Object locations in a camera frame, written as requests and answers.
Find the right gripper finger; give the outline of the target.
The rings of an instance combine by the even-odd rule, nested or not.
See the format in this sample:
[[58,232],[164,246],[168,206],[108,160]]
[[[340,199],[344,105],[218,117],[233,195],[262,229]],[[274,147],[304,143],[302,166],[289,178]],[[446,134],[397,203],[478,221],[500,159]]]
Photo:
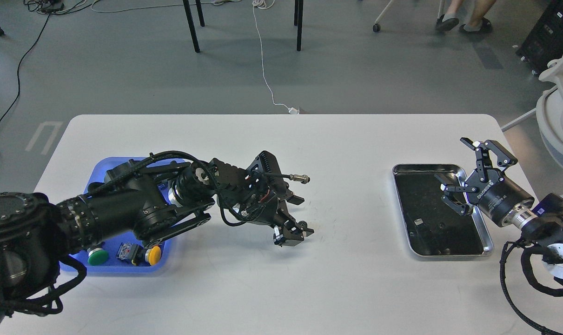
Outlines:
[[498,141],[472,141],[469,138],[462,137],[460,141],[475,152],[476,155],[476,171],[479,174],[487,174],[488,169],[495,169],[492,165],[490,152],[496,155],[496,162],[502,167],[504,172],[508,167],[517,165],[518,159]]
[[444,187],[444,194],[442,196],[443,202],[453,209],[458,215],[471,215],[473,211],[471,205],[458,201],[454,195],[455,193],[474,193],[475,187],[450,185],[443,174],[434,174],[434,176],[437,180],[439,180],[441,186]]

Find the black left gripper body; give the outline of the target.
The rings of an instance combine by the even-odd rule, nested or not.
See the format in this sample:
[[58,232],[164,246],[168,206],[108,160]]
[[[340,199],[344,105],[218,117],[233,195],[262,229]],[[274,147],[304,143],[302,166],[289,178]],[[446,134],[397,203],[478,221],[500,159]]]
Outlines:
[[258,193],[250,195],[246,203],[239,204],[237,220],[256,225],[274,227],[293,227],[293,216],[288,210],[288,200],[293,192],[288,184],[262,187]]

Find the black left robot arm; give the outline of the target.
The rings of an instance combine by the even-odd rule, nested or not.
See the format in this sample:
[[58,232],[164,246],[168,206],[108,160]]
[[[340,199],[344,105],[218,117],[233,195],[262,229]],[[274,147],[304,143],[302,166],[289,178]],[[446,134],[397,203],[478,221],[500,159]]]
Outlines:
[[249,167],[201,161],[183,151],[162,151],[107,170],[86,193],[52,204],[43,193],[0,193],[0,323],[15,312],[55,315],[60,299],[86,277],[73,255],[132,231],[145,248],[209,221],[218,205],[231,227],[273,228],[278,246],[296,246],[314,233],[287,204],[302,204],[275,155],[260,152]]

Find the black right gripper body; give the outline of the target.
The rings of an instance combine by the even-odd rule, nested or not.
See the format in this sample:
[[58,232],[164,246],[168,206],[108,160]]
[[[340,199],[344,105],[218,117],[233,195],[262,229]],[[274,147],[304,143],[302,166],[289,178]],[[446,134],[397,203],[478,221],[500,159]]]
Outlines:
[[466,199],[470,204],[479,207],[492,222],[499,227],[505,227],[512,224],[512,220],[506,217],[513,208],[519,204],[531,208],[536,200],[502,171],[487,171],[488,177],[484,181],[480,180],[480,174],[476,170],[465,180],[466,186],[476,189],[476,192],[467,192]]

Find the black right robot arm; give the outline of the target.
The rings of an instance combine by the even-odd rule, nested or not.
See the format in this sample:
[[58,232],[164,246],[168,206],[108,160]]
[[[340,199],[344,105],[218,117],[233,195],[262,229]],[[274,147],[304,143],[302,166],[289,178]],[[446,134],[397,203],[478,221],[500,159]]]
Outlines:
[[563,197],[549,194],[532,209],[534,197],[505,174],[518,162],[510,151],[498,141],[460,140],[475,153],[476,168],[457,184],[437,174],[442,200],[459,215],[479,210],[499,227],[513,225],[521,231],[519,240],[503,246],[499,271],[502,291],[526,324],[543,335],[554,335],[554,330],[534,322],[513,303],[506,286],[506,262],[514,248],[521,248],[522,272],[528,284],[543,294],[563,297]]

